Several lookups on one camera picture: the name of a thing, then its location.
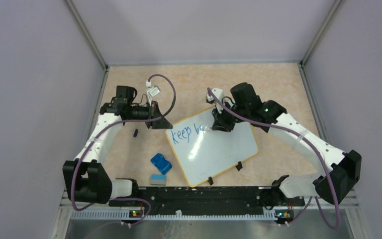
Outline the yellow framed whiteboard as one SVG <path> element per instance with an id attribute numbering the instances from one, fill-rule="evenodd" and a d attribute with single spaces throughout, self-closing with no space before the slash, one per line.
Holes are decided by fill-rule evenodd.
<path id="1" fill-rule="evenodd" d="M 238 161 L 246 161 L 259 152 L 249 123 L 235 125 L 231 132 L 205 131 L 214 122 L 213 108 L 184 118 L 167 129 L 165 134 L 190 187 L 223 171 Z"/>

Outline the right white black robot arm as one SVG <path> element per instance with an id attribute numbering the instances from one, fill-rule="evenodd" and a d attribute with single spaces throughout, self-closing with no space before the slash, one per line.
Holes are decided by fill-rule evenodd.
<path id="1" fill-rule="evenodd" d="M 235 125 L 248 122 L 291 146 L 317 170 L 303 176 L 283 176 L 273 183 L 272 200 L 285 205 L 295 197 L 318 197 L 330 204 L 340 204 L 360 179 L 361 155 L 345 152 L 322 140 L 302 126 L 279 103 L 263 102 L 249 83 L 230 90 L 232 103 L 224 103 L 224 93 L 209 88 L 206 101 L 214 104 L 212 130 L 231 132 Z"/>

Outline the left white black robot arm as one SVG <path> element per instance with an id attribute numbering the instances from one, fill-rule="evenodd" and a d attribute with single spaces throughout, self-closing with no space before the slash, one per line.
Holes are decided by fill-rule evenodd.
<path id="1" fill-rule="evenodd" d="M 84 148 L 75 159 L 65 161 L 62 168 L 68 198 L 73 204 L 106 204 L 118 197 L 128 206 L 138 203 L 140 193 L 134 189 L 135 181 L 112 180 L 104 165 L 113 141 L 127 122 L 144 122 L 149 129 L 172 129 L 158 103 L 152 99 L 159 92 L 158 86 L 149 86 L 147 102 L 141 106 L 134 103 L 138 95 L 134 87 L 117 86 L 116 95 L 103 104 Z"/>

